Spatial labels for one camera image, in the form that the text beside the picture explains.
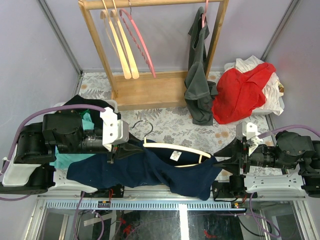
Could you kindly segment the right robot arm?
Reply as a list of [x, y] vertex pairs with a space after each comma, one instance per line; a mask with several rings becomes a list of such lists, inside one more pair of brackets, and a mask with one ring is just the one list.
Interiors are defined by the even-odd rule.
[[[275, 146], [255, 146], [246, 137], [235, 138], [214, 156], [225, 158], [214, 166], [231, 173], [227, 183], [213, 183], [216, 198], [237, 199], [262, 192], [320, 196], [320, 142], [310, 136], [284, 130], [276, 135]], [[278, 176], [250, 176], [250, 167], [298, 171]]]

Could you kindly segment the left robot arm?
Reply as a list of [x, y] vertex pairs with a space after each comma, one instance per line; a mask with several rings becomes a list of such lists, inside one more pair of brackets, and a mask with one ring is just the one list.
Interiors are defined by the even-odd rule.
[[76, 169], [80, 178], [69, 178], [68, 171], [51, 163], [57, 160], [56, 152], [67, 155], [92, 154], [102, 157], [104, 164], [114, 167], [120, 160], [143, 153], [138, 140], [123, 136], [116, 146], [103, 146], [103, 119], [97, 110], [69, 109], [44, 115], [42, 122], [26, 125], [17, 130], [8, 159], [9, 163], [0, 183], [1, 194], [38, 195], [50, 189], [76, 190], [105, 197], [110, 186], [83, 173], [84, 167]]

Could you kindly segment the cream plastic hanger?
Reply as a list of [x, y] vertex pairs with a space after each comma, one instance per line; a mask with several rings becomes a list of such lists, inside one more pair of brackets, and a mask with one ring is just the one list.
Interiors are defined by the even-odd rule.
[[192, 167], [192, 166], [196, 166], [202, 163], [203, 157], [210, 159], [212, 157], [211, 154], [198, 150], [198, 149], [193, 149], [190, 147], [186, 147], [186, 146], [181, 146], [181, 145], [175, 145], [175, 144], [169, 144], [169, 143], [157, 143], [157, 142], [147, 142], [147, 135], [149, 135], [150, 133], [153, 132], [154, 126], [151, 122], [149, 122], [148, 120], [139, 120], [137, 121], [133, 126], [130, 127], [130, 130], [134, 129], [135, 126], [139, 123], [147, 123], [151, 126], [151, 130], [146, 133], [144, 135], [144, 139], [143, 139], [143, 146], [145, 148], [149, 148], [149, 149], [164, 149], [164, 150], [173, 150], [171, 157], [173, 157], [173, 161], [178, 161], [179, 157], [182, 155], [182, 153], [186, 152], [186, 153], [191, 153], [191, 154], [195, 154], [198, 155], [198, 161], [197, 163], [193, 163], [193, 164], [186, 164], [186, 165], [176, 165], [176, 168], [186, 168], [186, 167]]

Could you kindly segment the navy blue t-shirt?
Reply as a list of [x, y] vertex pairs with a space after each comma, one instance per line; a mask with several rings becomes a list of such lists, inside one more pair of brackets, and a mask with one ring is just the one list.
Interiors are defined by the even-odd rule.
[[206, 201], [211, 186], [221, 172], [214, 156], [199, 163], [193, 153], [183, 152], [177, 161], [171, 159], [172, 150], [145, 148], [142, 141], [133, 141], [139, 152], [123, 158], [111, 158], [109, 153], [95, 154], [73, 162], [67, 169], [67, 179], [98, 190], [115, 185], [135, 188], [163, 184], [174, 194]]

